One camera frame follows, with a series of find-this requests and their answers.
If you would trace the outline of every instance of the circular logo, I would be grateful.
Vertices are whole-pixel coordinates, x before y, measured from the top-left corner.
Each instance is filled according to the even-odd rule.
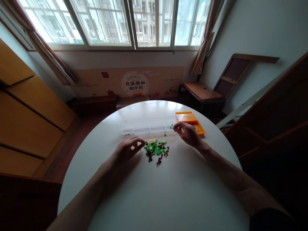
[[[122,89],[128,96],[146,95],[149,89],[149,83],[142,73],[138,73],[137,71],[129,72],[122,78]]]

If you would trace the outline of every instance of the hand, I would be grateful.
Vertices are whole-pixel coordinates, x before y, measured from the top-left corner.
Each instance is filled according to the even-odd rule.
[[[173,130],[176,131],[182,140],[185,141],[185,143],[189,144],[190,146],[198,149],[198,147],[201,145],[202,140],[200,136],[197,134],[196,130],[193,128],[193,126],[184,123],[184,122],[178,122],[173,126]]]
[[[145,141],[143,139],[133,136],[119,143],[111,158],[116,166],[122,165],[129,161],[144,145]]]

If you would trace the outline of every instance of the orange box lid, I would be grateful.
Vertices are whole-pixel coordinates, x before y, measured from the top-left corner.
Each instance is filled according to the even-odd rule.
[[[183,121],[183,122],[197,122],[198,121],[191,111],[176,112],[175,114],[179,121]]]

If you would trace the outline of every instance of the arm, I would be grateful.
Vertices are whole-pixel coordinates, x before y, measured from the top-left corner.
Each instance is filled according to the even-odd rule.
[[[173,129],[187,144],[201,153],[251,216],[264,208],[274,208],[289,215],[261,185],[202,141],[191,125],[178,122]]]
[[[137,136],[122,141],[111,157],[100,166],[89,182],[53,221],[47,231],[87,230],[101,193],[110,177],[123,163],[132,158],[144,144],[145,141]]]

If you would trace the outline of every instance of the window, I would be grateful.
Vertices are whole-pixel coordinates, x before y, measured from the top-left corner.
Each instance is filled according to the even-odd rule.
[[[168,35],[168,27],[169,27],[169,24],[165,23],[164,35]]]
[[[90,31],[94,31],[94,29],[96,31],[98,31],[98,28],[97,28],[97,25],[96,25],[95,21],[91,21],[90,19],[85,19],[85,21],[86,21],[87,26],[88,26]]]
[[[152,38],[148,38],[145,36],[145,33],[137,34],[137,42],[139,47],[169,47],[171,45],[171,33],[169,33],[169,23],[173,22],[173,8],[174,8],[174,0],[160,0],[159,4],[160,7],[158,7],[159,11],[156,12],[156,5],[155,0],[147,0],[146,2],[149,2],[149,4],[145,4],[144,11],[142,9],[142,12],[137,8],[137,2],[140,2],[140,0],[133,0],[135,2],[135,6],[133,5],[133,12],[134,12],[134,20],[135,20],[135,26],[136,31],[138,31],[138,28],[140,28],[139,21],[142,20],[144,24],[147,26],[150,26],[154,28],[156,25],[159,29],[156,32],[159,32],[156,34],[153,31],[153,34],[155,36],[152,36]]]
[[[209,8],[210,0],[179,0],[175,46],[199,46],[201,44]]]
[[[147,32],[147,26],[143,26],[143,32],[144,32],[144,34],[146,35],[148,32]]]
[[[142,12],[145,12],[145,2],[141,2],[141,5],[142,5]]]
[[[138,20],[138,31],[142,32],[142,21]]]
[[[199,46],[211,0],[17,1],[52,48],[153,50]]]
[[[19,4],[47,43],[83,44],[62,0],[19,0]]]
[[[122,23],[126,25],[122,0],[89,0],[88,4],[78,0],[72,2],[91,46],[131,47],[127,27],[122,26]]]
[[[73,23],[72,17],[71,16],[66,16],[66,20],[68,21],[70,27],[72,30],[76,30],[75,24]]]
[[[121,22],[121,28],[122,28],[122,32],[123,33],[126,33],[126,24],[125,23],[123,23],[123,22]]]

